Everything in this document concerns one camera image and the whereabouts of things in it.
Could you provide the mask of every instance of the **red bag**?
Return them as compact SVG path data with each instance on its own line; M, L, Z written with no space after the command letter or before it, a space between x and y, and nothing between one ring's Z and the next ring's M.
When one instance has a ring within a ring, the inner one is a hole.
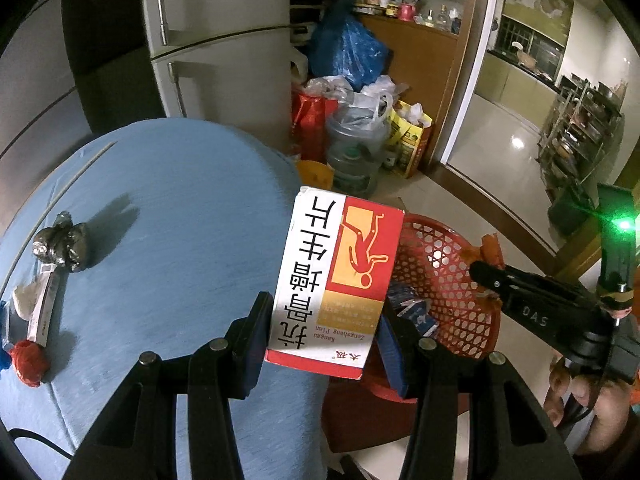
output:
M324 120L335 112L338 101L322 96L294 93L292 102L292 154L299 155L301 160L324 163Z

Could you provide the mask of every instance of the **window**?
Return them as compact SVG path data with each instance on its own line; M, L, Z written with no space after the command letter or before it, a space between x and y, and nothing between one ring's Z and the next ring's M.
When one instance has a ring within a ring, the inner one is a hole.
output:
M516 48L512 46L517 41L524 52L536 59L536 67L540 72L555 80L564 54L564 47L548 37L523 25L516 20L502 17L495 49L513 57L516 62Z

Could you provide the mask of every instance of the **refrigerator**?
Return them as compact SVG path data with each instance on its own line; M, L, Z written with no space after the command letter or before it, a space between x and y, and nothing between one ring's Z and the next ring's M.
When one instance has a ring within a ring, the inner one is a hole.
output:
M143 0L143 11L168 117L234 126L286 149L289 0Z

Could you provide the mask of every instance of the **screw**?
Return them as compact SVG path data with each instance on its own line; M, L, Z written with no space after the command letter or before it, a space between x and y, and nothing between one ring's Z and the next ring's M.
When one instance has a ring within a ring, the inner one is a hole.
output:
M140 357L138 358L138 362L141 365L149 366L155 363L156 359L158 359L158 354L156 354L155 352L146 351L140 354Z
M418 346L423 350L435 350L438 343L436 343L435 339L430 337L423 337L418 341Z
M228 346L229 346L229 341L227 341L223 337L217 337L209 341L209 348L211 348L215 352L224 350Z
M489 354L489 361L491 361L494 365L503 365L505 364L505 362L507 362L507 358L500 352L491 352Z

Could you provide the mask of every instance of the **refrigerator handle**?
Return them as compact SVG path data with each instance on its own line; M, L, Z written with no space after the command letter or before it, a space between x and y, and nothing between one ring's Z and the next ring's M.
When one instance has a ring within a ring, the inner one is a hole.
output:
M158 13L160 14L160 37L162 39L162 46L168 46L169 25L166 22L164 0L158 0Z
M178 107L180 108L180 117L186 117L187 111L184 108L184 100L182 98L182 90L180 90L180 75L178 74L178 67L175 61L168 63L169 67L169 79L171 84L174 85L175 96L178 98Z

